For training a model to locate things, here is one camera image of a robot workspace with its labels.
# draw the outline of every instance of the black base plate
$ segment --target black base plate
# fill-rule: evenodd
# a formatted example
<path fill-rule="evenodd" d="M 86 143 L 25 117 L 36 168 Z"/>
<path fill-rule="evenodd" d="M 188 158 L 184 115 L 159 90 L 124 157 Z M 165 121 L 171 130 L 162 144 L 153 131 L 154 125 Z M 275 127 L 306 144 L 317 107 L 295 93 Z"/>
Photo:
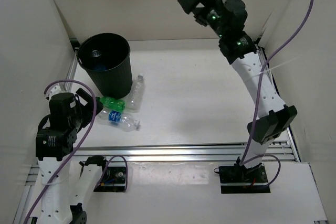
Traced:
<path fill-rule="evenodd" d="M 259 166 L 255 171 L 245 176 L 236 176 L 234 166 L 220 166 L 219 178 L 222 194 L 264 194 L 270 193 L 269 186 L 261 185 L 268 183 L 264 166 Z"/>
<path fill-rule="evenodd" d="M 114 179 L 113 182 L 105 184 L 103 186 L 98 186 L 94 191 L 103 191 L 107 193 L 119 193 L 125 191 L 125 181 L 126 181 L 126 167 L 116 166 L 108 167 L 106 170 L 106 175 L 102 179 L 102 182 L 108 182 Z"/>

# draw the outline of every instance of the bottle with blue label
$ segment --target bottle with blue label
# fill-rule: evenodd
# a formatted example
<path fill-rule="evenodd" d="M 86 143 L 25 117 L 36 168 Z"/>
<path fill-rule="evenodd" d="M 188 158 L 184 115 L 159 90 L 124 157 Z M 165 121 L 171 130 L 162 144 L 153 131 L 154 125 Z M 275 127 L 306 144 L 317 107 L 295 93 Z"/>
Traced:
<path fill-rule="evenodd" d="M 127 113 L 121 113 L 109 108 L 103 108 L 98 114 L 98 121 L 122 129 L 123 131 L 134 131 L 140 127 L 140 122 Z"/>

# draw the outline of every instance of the wire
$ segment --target wire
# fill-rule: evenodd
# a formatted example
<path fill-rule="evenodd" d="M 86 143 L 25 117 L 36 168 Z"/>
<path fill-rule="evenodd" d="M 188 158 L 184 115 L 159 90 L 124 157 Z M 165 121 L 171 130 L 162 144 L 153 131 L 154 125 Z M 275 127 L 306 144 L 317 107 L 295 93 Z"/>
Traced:
<path fill-rule="evenodd" d="M 305 25 L 305 23 L 307 22 L 307 19 L 309 18 L 309 15 L 311 13 L 311 10 L 313 8 L 313 4 L 314 4 L 314 0 L 310 0 L 310 3 L 309 3 L 309 7 L 308 7 L 308 10 L 307 10 L 307 13 L 302 21 L 302 23 L 300 24 L 300 26 L 296 29 L 296 31 L 293 33 L 292 36 L 290 36 L 277 50 L 275 50 L 273 52 L 273 54 L 271 54 L 271 56 L 265 61 L 265 63 L 263 64 L 262 68 L 261 68 L 261 74 L 259 75 L 259 82 L 258 82 L 258 89 L 257 89 L 257 98 L 256 98 L 256 104 L 255 104 L 255 110 L 254 110 L 254 115 L 253 115 L 253 121 L 252 121 L 252 126 L 251 126 L 251 132 L 250 132 L 250 136 L 248 138 L 248 141 L 247 141 L 247 145 L 246 145 L 246 148 L 245 148 L 245 151 L 243 153 L 243 156 L 242 156 L 242 159 L 240 161 L 240 165 L 243 166 L 245 165 L 246 163 L 252 161 L 252 160 L 255 160 L 256 158 L 259 158 L 259 157 L 263 157 L 263 156 L 271 156 L 273 158 L 276 159 L 276 161 L 279 163 L 279 168 L 278 168 L 278 171 L 276 173 L 276 176 L 275 178 L 270 182 L 268 183 L 268 185 L 266 186 L 269 186 L 270 184 L 272 184 L 275 179 L 278 177 L 279 173 L 280 173 L 280 169 L 281 169 L 281 163 L 280 163 L 280 160 L 274 156 L 274 155 L 271 155 L 271 154 L 265 154 L 265 155 L 258 155 L 258 156 L 255 156 L 253 158 L 250 158 L 249 160 L 245 161 L 245 158 L 246 158 L 246 155 L 247 155 L 247 152 L 249 150 L 249 147 L 251 145 L 251 142 L 252 142 L 252 136 L 254 135 L 254 131 L 256 129 L 256 121 L 257 121 L 257 114 L 258 114 L 258 109 L 259 109 L 259 101 L 260 101 L 260 92 L 261 92 L 261 83 L 262 83 L 262 77 L 264 75 L 264 69 L 267 67 L 268 63 L 270 62 L 270 60 L 279 52 L 281 51 L 285 46 L 287 46 L 296 36 L 297 34 L 301 31 L 301 29 L 303 28 L 303 26 Z"/>
<path fill-rule="evenodd" d="M 78 145 L 73 149 L 73 151 L 68 155 L 68 157 L 62 162 L 62 164 L 57 168 L 57 170 L 54 172 L 54 174 L 52 174 L 52 176 L 50 177 L 50 179 L 48 180 L 48 184 L 52 183 L 54 178 L 57 176 L 57 174 L 62 170 L 62 168 L 70 161 L 70 159 L 74 156 L 74 154 L 76 153 L 76 151 L 79 149 L 79 147 L 82 145 L 82 143 L 84 142 L 84 140 L 86 139 L 86 137 L 88 136 L 89 132 L 92 129 L 93 123 L 95 122 L 95 117 L 96 117 L 96 113 L 97 113 L 97 101 L 95 99 L 95 93 L 84 83 L 80 82 L 80 81 L 76 81 L 76 80 L 58 80 L 58 81 L 54 81 L 51 84 L 49 84 L 45 90 L 44 90 L 44 95 L 47 93 L 48 89 L 60 82 L 72 82 L 72 83 L 76 83 L 79 85 L 82 85 L 83 87 L 85 87 L 90 93 L 91 96 L 93 97 L 93 112 L 92 112 L 92 119 L 90 122 L 90 125 L 88 127 L 88 129 L 86 130 L 84 136 L 82 137 L 82 139 L 78 142 Z M 49 185 L 44 186 L 44 188 L 42 189 L 42 191 L 40 192 L 40 194 L 37 196 L 36 200 L 34 201 L 32 207 L 30 208 L 30 210 L 28 211 L 26 218 L 24 220 L 24 224 L 27 224 L 30 218 L 30 215 L 32 214 L 32 212 L 34 211 L 35 207 L 37 206 L 38 202 L 42 199 L 43 194 L 47 191 Z"/>
<path fill-rule="evenodd" d="M 124 156 L 121 156 L 121 155 L 115 155 L 115 156 L 112 156 L 112 157 L 107 161 L 107 163 L 106 163 L 106 165 L 105 165 L 105 168 L 104 168 L 104 170 L 103 170 L 103 173 L 102 173 L 100 179 L 98 180 L 95 189 L 100 185 L 102 179 L 104 178 L 104 174 L 105 174 L 105 172 L 107 171 L 107 168 L 109 167 L 109 164 L 110 164 L 110 163 L 112 162 L 112 160 L 113 160 L 114 158 L 116 158 L 116 157 L 120 157 L 120 158 L 122 158 L 122 159 L 124 160 L 124 162 L 125 162 L 125 168 L 126 168 L 126 171 L 125 171 L 125 177 L 126 177 L 126 179 L 125 179 L 125 190 L 124 190 L 124 191 L 127 190 L 127 185 L 128 185 L 128 165 L 127 165 L 127 161 L 126 161 L 125 157 L 124 157 Z"/>

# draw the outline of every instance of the purple cable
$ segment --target purple cable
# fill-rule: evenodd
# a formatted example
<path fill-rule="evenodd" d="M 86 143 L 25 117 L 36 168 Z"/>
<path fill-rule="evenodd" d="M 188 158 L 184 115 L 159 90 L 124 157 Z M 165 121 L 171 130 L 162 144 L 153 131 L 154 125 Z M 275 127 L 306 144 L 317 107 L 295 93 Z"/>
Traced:
<path fill-rule="evenodd" d="M 262 68 L 261 68 L 261 71 L 260 71 L 260 75 L 259 75 L 259 82 L 258 82 L 258 89 L 257 89 L 257 98 L 256 98 L 256 106 L 255 106 L 255 110 L 254 110 L 254 115 L 253 115 L 253 121 L 252 121 L 252 126 L 251 126 L 251 132 L 250 132 L 250 136 L 248 138 L 248 141 L 247 141 L 247 145 L 246 145 L 246 148 L 245 148 L 245 151 L 244 151 L 244 154 L 243 156 L 241 157 L 241 161 L 240 161 L 240 165 L 243 166 L 245 165 L 246 163 L 254 160 L 254 158 L 250 159 L 250 160 L 247 160 L 245 161 L 245 158 L 246 158 L 246 155 L 247 155 L 247 152 L 248 152 L 248 149 L 251 145 L 251 142 L 252 142 L 252 136 L 254 135 L 254 132 L 255 132 L 255 129 L 256 129 L 256 121 L 257 121 L 257 114 L 258 114 L 258 109 L 259 109 L 259 101 L 260 101 L 260 92 L 261 92 L 261 82 L 262 82 L 262 77 L 264 75 L 263 71 L 264 69 L 266 68 L 266 66 L 268 65 L 269 61 L 280 51 L 282 50 L 285 46 L 287 46 L 294 38 L 295 36 L 297 36 L 297 34 L 299 33 L 299 31 L 301 31 L 302 27 L 305 25 L 310 13 L 311 13 L 311 10 L 313 8 L 313 4 L 314 4 L 314 0 L 310 0 L 310 3 L 309 3 L 309 7 L 308 7 L 308 10 L 307 10 L 307 13 L 305 15 L 305 18 L 303 19 L 302 23 L 300 24 L 300 26 L 298 27 L 298 29 L 296 29 L 296 31 L 293 33 L 292 36 L 289 37 L 289 39 L 287 39 L 285 41 L 285 43 L 283 43 L 277 50 L 275 50 L 275 52 L 273 54 L 271 54 L 271 56 L 266 60 L 266 62 L 263 64 Z"/>
<path fill-rule="evenodd" d="M 79 85 L 82 85 L 83 87 L 85 87 L 92 95 L 93 97 L 93 114 L 92 114 L 92 119 L 90 122 L 90 125 L 88 127 L 88 129 L 86 130 L 84 136 L 82 137 L 82 139 L 79 141 L 78 145 L 73 149 L 73 151 L 69 154 L 69 156 L 63 161 L 63 163 L 58 167 L 58 169 L 54 172 L 54 174 L 51 176 L 50 180 L 48 180 L 48 184 L 50 184 L 51 182 L 53 182 L 54 178 L 56 177 L 56 175 L 62 170 L 62 168 L 67 164 L 67 162 L 70 161 L 70 159 L 72 158 L 72 156 L 75 154 L 75 152 L 79 149 L 79 147 L 82 145 L 82 143 L 84 142 L 84 140 L 86 139 L 86 137 L 88 136 L 89 132 L 92 129 L 93 123 L 95 122 L 95 117 L 96 117 L 96 112 L 97 112 L 97 101 L 95 99 L 95 93 L 84 83 L 80 82 L 80 81 L 75 81 L 75 80 L 58 80 L 58 81 L 54 81 L 51 84 L 49 84 L 45 90 L 44 90 L 44 94 L 47 93 L 48 89 L 52 86 L 55 85 L 57 83 L 60 82 L 72 82 L 72 83 L 77 83 Z M 36 200 L 34 201 L 32 207 L 30 208 L 30 210 L 27 213 L 27 216 L 24 220 L 24 224 L 28 223 L 28 220 L 30 218 L 30 215 L 32 214 L 32 212 L 34 211 L 34 208 L 36 207 L 36 205 L 38 204 L 38 202 L 42 199 L 43 194 L 47 191 L 49 185 L 44 186 L 44 188 L 42 189 L 42 191 L 40 192 L 40 194 L 37 196 Z"/>
<path fill-rule="evenodd" d="M 115 155 L 115 156 L 112 156 L 112 157 L 107 161 L 107 163 L 106 163 L 106 165 L 105 165 L 105 168 L 104 168 L 104 170 L 103 170 L 103 173 L 102 173 L 100 179 L 98 180 L 95 189 L 96 189 L 96 188 L 99 186 L 99 184 L 101 183 L 102 179 L 104 178 L 104 174 L 105 174 L 105 172 L 107 171 L 107 168 L 108 168 L 109 164 L 111 163 L 111 161 L 112 161 L 115 157 L 120 157 L 120 158 L 122 158 L 122 159 L 124 160 L 124 162 L 125 162 L 125 167 L 126 167 L 125 176 L 126 176 L 126 179 L 125 179 L 125 190 L 124 190 L 124 191 L 127 190 L 127 184 L 128 184 L 128 165 L 127 165 L 127 161 L 126 161 L 125 157 L 124 157 L 124 156 L 121 156 L 121 155 Z"/>

